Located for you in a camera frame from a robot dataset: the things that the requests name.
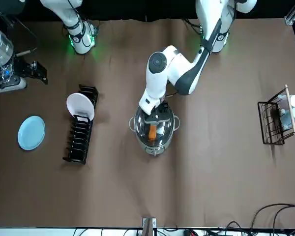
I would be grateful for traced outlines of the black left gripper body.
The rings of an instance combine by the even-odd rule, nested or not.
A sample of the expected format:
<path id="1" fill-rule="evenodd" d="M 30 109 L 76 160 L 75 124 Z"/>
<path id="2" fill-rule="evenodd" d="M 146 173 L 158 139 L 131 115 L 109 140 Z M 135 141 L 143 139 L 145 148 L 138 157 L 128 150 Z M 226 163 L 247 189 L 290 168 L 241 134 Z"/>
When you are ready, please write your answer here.
<path id="1" fill-rule="evenodd" d="M 169 121 L 169 106 L 168 104 L 161 104 L 151 111 L 150 115 L 144 116 L 145 123 L 160 123 Z"/>

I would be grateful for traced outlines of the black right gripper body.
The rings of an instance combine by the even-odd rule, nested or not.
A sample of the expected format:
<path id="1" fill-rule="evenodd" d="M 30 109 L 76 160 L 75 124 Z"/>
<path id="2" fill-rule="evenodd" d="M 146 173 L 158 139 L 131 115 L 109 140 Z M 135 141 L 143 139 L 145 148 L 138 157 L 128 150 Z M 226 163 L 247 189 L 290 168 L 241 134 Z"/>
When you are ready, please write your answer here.
<path id="1" fill-rule="evenodd" d="M 37 75 L 37 61 L 27 63 L 23 58 L 13 61 L 13 73 L 23 78 L 39 78 Z"/>

